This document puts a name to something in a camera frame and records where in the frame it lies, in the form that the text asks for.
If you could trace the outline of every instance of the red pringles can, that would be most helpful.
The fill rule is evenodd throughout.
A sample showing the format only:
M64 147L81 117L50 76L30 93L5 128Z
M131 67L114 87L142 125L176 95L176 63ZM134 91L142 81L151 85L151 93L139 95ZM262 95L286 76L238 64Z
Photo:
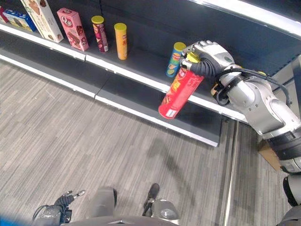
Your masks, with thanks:
M174 119L203 79L203 76L196 75L185 68L180 68L159 106L160 115L166 119Z
M102 16L94 16L91 18L93 29L99 50L105 53L109 50L107 36L104 30L104 18Z

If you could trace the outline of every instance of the pink snack box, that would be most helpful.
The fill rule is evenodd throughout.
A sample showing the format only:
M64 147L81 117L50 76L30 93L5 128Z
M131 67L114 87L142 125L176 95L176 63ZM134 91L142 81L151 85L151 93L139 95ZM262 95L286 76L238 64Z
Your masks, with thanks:
M57 14L71 46L82 51L87 50L89 45L81 25L79 13L67 8L61 8Z

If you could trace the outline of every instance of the pringles can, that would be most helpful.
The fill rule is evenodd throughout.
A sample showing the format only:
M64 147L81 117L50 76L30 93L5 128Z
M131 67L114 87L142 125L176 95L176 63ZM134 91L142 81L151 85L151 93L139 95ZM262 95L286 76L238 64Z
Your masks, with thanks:
M91 18L93 29L99 50L105 53L109 50L107 36L104 30L104 18L102 16L94 16Z
M114 25L116 35L117 54L120 60L127 58L127 26L123 23Z
M181 53L184 48L186 48L186 45L183 42L176 42L174 44L174 50L170 57L168 67L166 70L166 75L168 77L173 78L177 74L178 69L180 67Z
M193 53L189 53L187 59L194 63L199 62L198 57ZM159 106L160 115L166 119L174 119L203 79L203 76L181 67Z

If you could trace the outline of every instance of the pink pringles can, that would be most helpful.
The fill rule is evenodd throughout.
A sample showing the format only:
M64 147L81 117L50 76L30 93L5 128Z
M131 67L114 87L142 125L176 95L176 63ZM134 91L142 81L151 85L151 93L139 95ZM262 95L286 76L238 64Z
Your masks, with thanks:
M104 30L104 18L102 16L94 16L91 18L91 21L93 24L98 48L102 53L105 53L109 50L109 47L107 36L105 35Z

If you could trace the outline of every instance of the lower shelf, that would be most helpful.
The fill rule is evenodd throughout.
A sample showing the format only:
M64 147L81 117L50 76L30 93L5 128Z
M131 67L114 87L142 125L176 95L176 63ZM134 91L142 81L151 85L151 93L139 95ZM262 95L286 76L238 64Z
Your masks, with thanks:
M222 123L220 114L187 102L174 120L165 119L158 113L164 95L158 90L115 75L110 76L95 99L206 144L218 146Z
M222 116L193 103L176 119L164 119L158 113L162 92L21 39L2 39L0 59L198 141L219 144Z

